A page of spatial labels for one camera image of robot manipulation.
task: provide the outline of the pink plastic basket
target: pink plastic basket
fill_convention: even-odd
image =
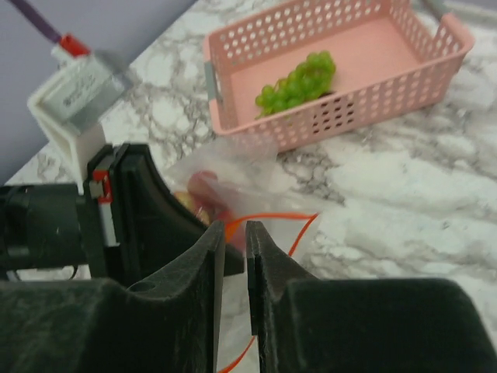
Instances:
[[[219,135],[273,136],[280,151],[438,103],[474,45],[440,0],[433,36],[409,0],[295,0],[206,37],[210,115]],[[335,59],[335,92],[255,120],[255,97],[312,51]]]

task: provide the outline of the white device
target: white device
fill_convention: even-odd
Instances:
[[[58,150],[83,194],[88,161],[105,145],[99,118],[132,86],[126,67],[104,52],[71,59],[28,99],[28,108]]]

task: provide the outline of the grape cluster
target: grape cluster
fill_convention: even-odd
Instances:
[[[255,104],[262,109],[259,117],[267,117],[292,109],[296,106],[318,99],[329,91],[335,75],[336,66],[328,51],[311,53],[286,78],[276,85],[265,85]]]

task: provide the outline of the red tab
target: red tab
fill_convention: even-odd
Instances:
[[[109,171],[96,169],[93,171],[93,180],[97,183],[102,183],[103,196],[99,197],[99,204],[110,204],[113,201],[113,195],[110,187]]]
[[[59,41],[63,47],[72,57],[86,56],[90,54],[90,50],[81,41],[73,37],[70,33],[64,35]]]

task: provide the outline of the clear plastic bag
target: clear plastic bag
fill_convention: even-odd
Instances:
[[[202,222],[221,220],[226,239],[245,253],[245,223],[261,221],[275,243],[297,262],[315,235],[320,207],[307,197],[270,193],[277,145],[272,138],[218,138],[177,162],[165,175],[176,197]],[[236,371],[254,344],[246,273],[223,283],[217,370]]]

